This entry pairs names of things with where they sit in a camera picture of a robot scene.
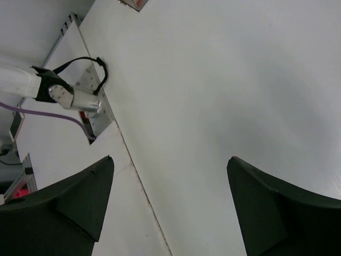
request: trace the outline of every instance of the metal mounting plate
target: metal mounting plate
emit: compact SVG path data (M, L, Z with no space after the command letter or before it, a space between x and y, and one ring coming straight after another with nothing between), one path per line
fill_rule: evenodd
M82 74L81 78L76 83L76 86L79 86L79 88L83 90L92 92L98 87L99 84L100 79L98 78L95 67L91 65ZM96 137L98 137L115 120L103 88L98 93L98 100L102 101L102 108L98 114L92 116L93 113L85 112L85 115L90 121L92 131Z

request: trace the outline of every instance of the red object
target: red object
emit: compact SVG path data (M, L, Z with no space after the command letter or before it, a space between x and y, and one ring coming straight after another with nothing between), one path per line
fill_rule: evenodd
M23 188L23 189L20 189L20 190L18 191L18 193L15 195L14 198L26 196L26 195L28 195L28 194L30 194L30 192L28 191L28 189L27 189L27 188Z

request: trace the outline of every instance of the black strap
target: black strap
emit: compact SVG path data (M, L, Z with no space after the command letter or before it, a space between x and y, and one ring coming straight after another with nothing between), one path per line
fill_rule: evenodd
M56 69L53 70L53 72L55 72L56 74L59 74L60 72L62 72L64 69L66 69L71 63L73 63L76 60L92 60L98 63L98 65L100 65L101 67L103 67L104 69L104 79L103 81L98 85L98 87L96 88L96 90L94 91L94 95L97 95L100 92L100 89L102 88L102 86L105 84L105 82L108 80L108 69L107 69L107 65L105 64L105 62L103 60L101 60L99 57L97 57L96 59L90 58L90 57L80 57L74 60L70 60L69 62L66 62L65 64L61 65L60 67L57 67Z

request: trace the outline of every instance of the purple cable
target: purple cable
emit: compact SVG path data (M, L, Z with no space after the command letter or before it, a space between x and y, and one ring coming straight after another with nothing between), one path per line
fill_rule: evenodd
M56 117L56 118L60 118L60 119L69 120L71 122L78 124L80 126L80 128L82 128L83 132L85 133L85 135L87 136L87 138L89 140L95 140L96 139L96 137L92 137L87 132L87 130L85 129L85 126L80 121L78 121L72 117L53 114L53 113L47 113L47 112L40 112L40 111L16 108L16 107L9 106L9 105L2 103L2 102L0 102L0 107L6 108L6 109L11 110L11 111L17 111L17 112L25 113L25 114L31 114L31 115L37 115L37 116L49 116L49 117Z

